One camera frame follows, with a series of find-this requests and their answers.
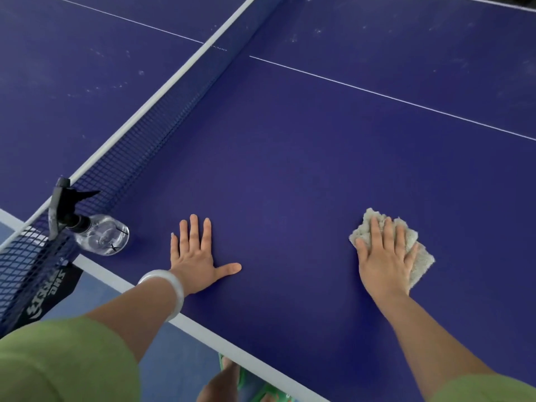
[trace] table tennis net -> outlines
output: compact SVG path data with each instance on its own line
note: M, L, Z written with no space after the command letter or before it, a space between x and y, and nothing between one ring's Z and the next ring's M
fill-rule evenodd
M78 203L77 213L108 214L120 203L151 158L281 1L254 0L175 85L73 184L79 191L100 191ZM0 253L0 337L12 330L30 302L42 302L44 291L40 288L48 278L79 255L69 231L62 230L53 241L48 240L48 234L45 211Z

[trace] folded towel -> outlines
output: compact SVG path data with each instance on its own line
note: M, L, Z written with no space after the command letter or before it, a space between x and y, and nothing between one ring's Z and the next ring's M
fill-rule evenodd
M353 233L349 236L350 242L355 246L355 240L357 238L362 238L367 245L367 248L370 249L370 219L372 216L376 216L379 223L379 229L383 232L383 226L385 224L385 219L387 216L385 214L380 214L375 212L372 209L367 209L363 215L363 224L361 224ZM393 220L394 227L404 226L406 229L406 253L412 249L413 245L417 242L419 233L407 227L407 223L402 219ZM396 240L396 229L394 231L394 238ZM417 257L415 258L415 263L410 273L410 288L419 282L419 279L425 274L425 272L430 268L430 266L435 262L435 258L426 251L424 245L421 244L419 251L417 252Z

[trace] hand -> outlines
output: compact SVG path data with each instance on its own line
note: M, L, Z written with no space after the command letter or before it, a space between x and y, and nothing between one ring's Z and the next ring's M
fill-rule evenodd
M406 255L406 234L402 226L397 227L397 242L393 239L393 222L391 217L385 219L382 233L379 231L378 219L370 220L370 251L363 239L358 238L359 275L365 289L376 303L390 295L410 294L410 272L417 256L419 243L413 245Z
M214 268L212 259L212 224L209 219L203 223L203 238L199 245L199 224L197 216L190 216L190 240L188 222L182 220L180 240L171 233L171 272L175 274L184 289L184 296L197 293L211 286L218 279L233 275L242 269L237 263Z

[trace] green shirt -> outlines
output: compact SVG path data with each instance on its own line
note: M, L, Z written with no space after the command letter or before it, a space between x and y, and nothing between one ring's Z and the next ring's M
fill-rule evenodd
M86 317L33 323L0 340L0 400L139 401L138 365L123 340ZM430 402L536 402L536 389L502 375L467 375Z

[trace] bracelet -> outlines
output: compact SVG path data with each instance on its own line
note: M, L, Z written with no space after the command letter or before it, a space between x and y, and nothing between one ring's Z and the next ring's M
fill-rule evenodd
M171 286L173 286L173 289L175 290L175 293L177 294L177 305L175 306L175 310L166 319L166 322L169 322L171 319L173 319L175 316L177 316L181 312L182 305L184 304L184 289L182 287L181 282L177 279L177 277L174 276L170 271L165 271L165 270L154 270L151 272L147 272L144 276L142 276L138 284L141 284L143 281L152 277L161 277L167 280L171 284Z

